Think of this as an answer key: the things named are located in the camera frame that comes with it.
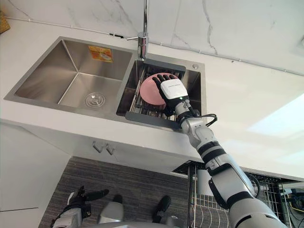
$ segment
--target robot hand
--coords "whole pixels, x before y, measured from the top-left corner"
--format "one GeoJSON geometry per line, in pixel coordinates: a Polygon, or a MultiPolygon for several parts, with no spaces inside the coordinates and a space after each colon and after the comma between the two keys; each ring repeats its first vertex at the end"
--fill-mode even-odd
{"type": "Polygon", "coordinates": [[[157,77],[153,77],[153,80],[166,102],[165,114],[167,116],[174,114],[175,107],[179,103],[189,100],[185,86],[176,76],[158,74],[157,77]]]}

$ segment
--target sticker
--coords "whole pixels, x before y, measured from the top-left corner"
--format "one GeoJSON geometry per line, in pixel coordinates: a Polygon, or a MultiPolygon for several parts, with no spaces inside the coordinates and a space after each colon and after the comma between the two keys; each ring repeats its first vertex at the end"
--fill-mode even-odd
{"type": "Polygon", "coordinates": [[[107,63],[113,62],[111,49],[104,47],[96,47],[96,46],[88,46],[88,47],[93,59],[104,61],[107,63]]]}

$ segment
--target faucet spout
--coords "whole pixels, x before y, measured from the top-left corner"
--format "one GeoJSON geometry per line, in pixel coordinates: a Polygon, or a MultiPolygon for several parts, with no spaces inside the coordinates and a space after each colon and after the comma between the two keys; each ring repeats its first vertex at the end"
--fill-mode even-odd
{"type": "Polygon", "coordinates": [[[143,32],[138,33],[138,58],[144,61],[148,50],[148,11],[149,0],[143,1],[143,32]]]}

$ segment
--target marble wall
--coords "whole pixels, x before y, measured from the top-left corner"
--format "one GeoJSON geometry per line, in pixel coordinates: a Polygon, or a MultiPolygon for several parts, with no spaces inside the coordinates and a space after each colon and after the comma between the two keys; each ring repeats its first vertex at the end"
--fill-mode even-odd
{"type": "MultiPolygon", "coordinates": [[[[304,74],[303,0],[150,0],[151,42],[304,74]]],[[[6,16],[136,36],[143,0],[1,0],[6,16]]]]}

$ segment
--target sink drain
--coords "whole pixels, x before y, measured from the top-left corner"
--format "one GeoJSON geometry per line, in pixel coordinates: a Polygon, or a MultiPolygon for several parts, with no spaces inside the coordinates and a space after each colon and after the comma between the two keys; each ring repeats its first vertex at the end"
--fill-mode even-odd
{"type": "Polygon", "coordinates": [[[90,93],[85,99],[85,104],[90,108],[98,108],[104,103],[105,96],[98,92],[90,93]]]}

